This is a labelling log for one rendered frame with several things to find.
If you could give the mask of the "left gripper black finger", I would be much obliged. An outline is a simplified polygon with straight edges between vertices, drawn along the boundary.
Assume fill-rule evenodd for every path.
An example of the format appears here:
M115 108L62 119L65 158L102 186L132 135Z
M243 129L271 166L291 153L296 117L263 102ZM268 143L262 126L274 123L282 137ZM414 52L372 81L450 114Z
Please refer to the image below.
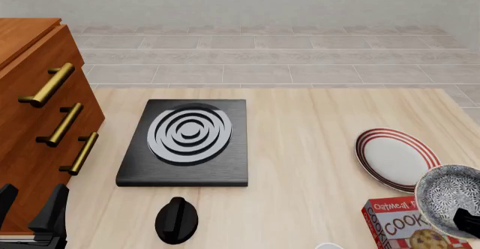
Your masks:
M14 203L18 189L12 184L6 184L0 188L0 226L2 226L7 213Z
M36 234L66 235L65 215L69 192L66 185L56 185L49 199L28 225L28 228Z

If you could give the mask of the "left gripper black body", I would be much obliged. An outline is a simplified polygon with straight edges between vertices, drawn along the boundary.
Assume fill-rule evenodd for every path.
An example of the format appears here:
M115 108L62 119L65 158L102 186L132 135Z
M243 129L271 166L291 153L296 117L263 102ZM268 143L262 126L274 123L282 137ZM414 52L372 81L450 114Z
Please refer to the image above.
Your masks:
M0 249L65 249L67 243L64 226L47 232L0 232Z

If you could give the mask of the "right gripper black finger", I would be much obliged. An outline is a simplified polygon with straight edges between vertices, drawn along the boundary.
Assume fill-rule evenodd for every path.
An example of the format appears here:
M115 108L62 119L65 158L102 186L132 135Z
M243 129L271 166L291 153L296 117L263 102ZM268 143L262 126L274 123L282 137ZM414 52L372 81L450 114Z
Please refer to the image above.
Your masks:
M455 212L453 221L459 230L480 231L480 216L472 215L463 208Z

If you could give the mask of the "black white patterned bowl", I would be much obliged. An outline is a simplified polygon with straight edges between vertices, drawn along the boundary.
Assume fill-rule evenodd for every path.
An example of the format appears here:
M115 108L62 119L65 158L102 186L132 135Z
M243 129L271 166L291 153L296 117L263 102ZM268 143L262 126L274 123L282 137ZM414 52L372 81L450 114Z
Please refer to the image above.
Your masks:
M442 165L428 170L415 186L418 210L428 223L459 239L480 239L480 231L462 231L453 221L458 209L480 216L480 169Z

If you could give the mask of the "red oatmeal cookies box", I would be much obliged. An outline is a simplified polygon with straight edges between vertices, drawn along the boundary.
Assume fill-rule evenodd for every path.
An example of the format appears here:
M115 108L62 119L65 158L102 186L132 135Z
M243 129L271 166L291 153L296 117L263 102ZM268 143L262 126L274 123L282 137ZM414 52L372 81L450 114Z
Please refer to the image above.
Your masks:
M468 241L435 230L414 196L369 199L361 213L378 249L473 249Z

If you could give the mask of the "white plate with red rings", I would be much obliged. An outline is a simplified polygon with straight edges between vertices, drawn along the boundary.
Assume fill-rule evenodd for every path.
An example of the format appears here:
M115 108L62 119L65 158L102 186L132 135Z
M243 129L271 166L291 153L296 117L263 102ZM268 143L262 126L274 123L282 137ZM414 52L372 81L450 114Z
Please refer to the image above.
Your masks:
M419 179L442 165L433 150L414 136L396 129L377 127L355 139L354 154L374 179L394 190L412 194Z

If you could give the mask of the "flat black stove plate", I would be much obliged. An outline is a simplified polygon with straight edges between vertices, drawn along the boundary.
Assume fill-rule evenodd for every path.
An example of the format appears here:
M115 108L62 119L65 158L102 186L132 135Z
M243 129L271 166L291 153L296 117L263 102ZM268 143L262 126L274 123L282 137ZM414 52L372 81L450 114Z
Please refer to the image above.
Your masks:
M148 100L119 187L248 186L245 100Z

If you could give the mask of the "round black stove knob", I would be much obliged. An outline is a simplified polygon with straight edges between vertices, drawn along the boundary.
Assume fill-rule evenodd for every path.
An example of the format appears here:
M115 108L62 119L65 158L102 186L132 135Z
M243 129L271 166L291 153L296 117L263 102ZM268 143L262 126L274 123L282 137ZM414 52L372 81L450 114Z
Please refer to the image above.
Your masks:
M183 197L175 196L158 212L154 227L162 242L177 245L193 236L198 223L196 208Z

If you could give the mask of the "wooden cabinet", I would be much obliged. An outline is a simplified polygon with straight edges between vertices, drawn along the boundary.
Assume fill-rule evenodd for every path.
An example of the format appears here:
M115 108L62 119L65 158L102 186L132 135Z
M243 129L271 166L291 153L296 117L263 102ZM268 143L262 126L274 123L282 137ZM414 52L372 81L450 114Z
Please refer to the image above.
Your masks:
M0 18L0 71L59 26L60 19Z

